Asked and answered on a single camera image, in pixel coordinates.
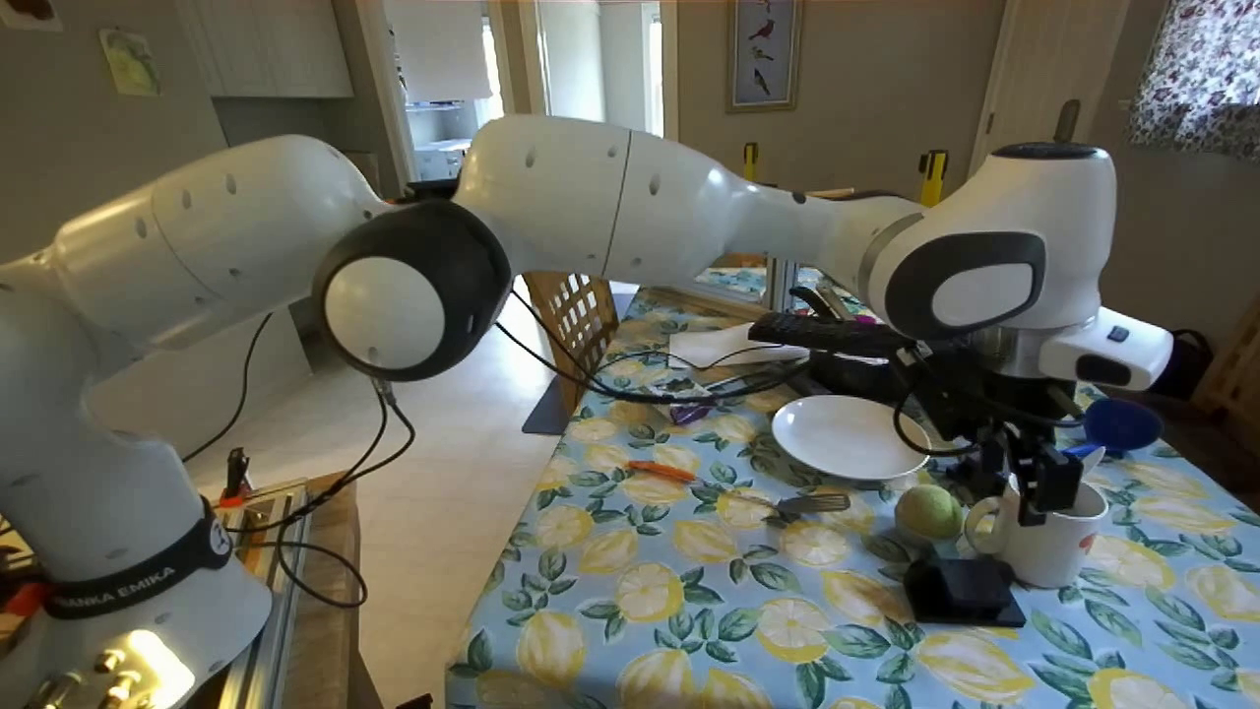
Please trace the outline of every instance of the wall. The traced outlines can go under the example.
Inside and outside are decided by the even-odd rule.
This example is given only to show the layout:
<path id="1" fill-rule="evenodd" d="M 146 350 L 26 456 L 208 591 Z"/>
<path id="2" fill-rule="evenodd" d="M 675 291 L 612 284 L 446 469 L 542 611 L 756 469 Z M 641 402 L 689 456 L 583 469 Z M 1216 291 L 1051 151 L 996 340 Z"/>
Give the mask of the wall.
<path id="1" fill-rule="evenodd" d="M 971 153 L 1002 0 L 803 0 L 790 109 L 733 116 L 727 0 L 676 0 L 676 137 L 727 167 L 759 142 L 759 183 L 919 193 L 919 153 Z"/>
<path id="2" fill-rule="evenodd" d="M 168 4 L 55 0 L 55 7 L 64 31 L 0 31 L 0 263 L 45 249 L 67 217 L 225 146 Z M 114 94 L 99 29 L 148 40 L 162 94 Z M 235 402 L 250 335 L 243 325 L 194 350 L 156 354 L 108 384 L 93 411 L 176 444 L 201 440 Z M 302 372 L 297 330 L 281 319 L 257 354 L 257 407 Z"/>
<path id="3" fill-rule="evenodd" d="M 1221 344 L 1260 296 L 1260 167 L 1130 146 L 1130 108 L 1163 7 L 1133 0 L 1101 103 L 1109 116 L 1097 116 L 1097 142 L 1118 153 L 1122 183 L 1118 245 L 1130 249 L 1122 296 L 1147 319 L 1197 326 Z"/>

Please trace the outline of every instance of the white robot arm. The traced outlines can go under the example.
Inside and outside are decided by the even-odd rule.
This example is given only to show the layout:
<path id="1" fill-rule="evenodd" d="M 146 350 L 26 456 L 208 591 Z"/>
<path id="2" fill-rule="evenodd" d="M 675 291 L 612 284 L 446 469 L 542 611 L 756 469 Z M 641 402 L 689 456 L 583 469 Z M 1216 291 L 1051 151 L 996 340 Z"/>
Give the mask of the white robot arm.
<path id="1" fill-rule="evenodd" d="M 618 128 L 503 120 L 450 207 L 385 207 L 306 137 L 194 162 L 0 267 L 0 518 L 55 579 L 5 698 L 87 670 L 131 632 L 166 644 L 190 698 L 268 617 L 162 440 L 83 421 L 83 389 L 314 287 L 336 348 L 427 380 L 492 326 L 511 272 L 694 287 L 726 254 L 820 263 L 908 340 L 996 340 L 1007 375 L 1147 388 L 1168 335 L 1097 309 L 1116 179 L 1097 151 L 996 153 L 940 210 L 811 203 Z"/>

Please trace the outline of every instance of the ceramic plate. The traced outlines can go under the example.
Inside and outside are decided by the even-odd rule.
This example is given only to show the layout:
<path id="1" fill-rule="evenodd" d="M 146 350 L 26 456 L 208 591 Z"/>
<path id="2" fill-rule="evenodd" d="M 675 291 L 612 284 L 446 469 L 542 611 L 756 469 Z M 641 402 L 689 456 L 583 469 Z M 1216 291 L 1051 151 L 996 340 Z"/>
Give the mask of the ceramic plate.
<path id="1" fill-rule="evenodd" d="M 789 456 L 848 482 L 897 482 L 924 460 L 897 439 L 893 411 L 870 398 L 798 398 L 775 415 L 771 432 Z"/>

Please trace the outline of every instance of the curtain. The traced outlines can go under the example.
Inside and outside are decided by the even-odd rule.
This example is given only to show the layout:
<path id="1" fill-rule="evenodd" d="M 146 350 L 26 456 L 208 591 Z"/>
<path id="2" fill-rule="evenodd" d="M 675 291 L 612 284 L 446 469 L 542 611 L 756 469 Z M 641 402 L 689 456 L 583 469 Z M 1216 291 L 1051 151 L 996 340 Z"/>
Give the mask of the curtain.
<path id="1" fill-rule="evenodd" d="M 1260 159 L 1260 0 L 1175 0 L 1133 109 L 1137 146 Z"/>

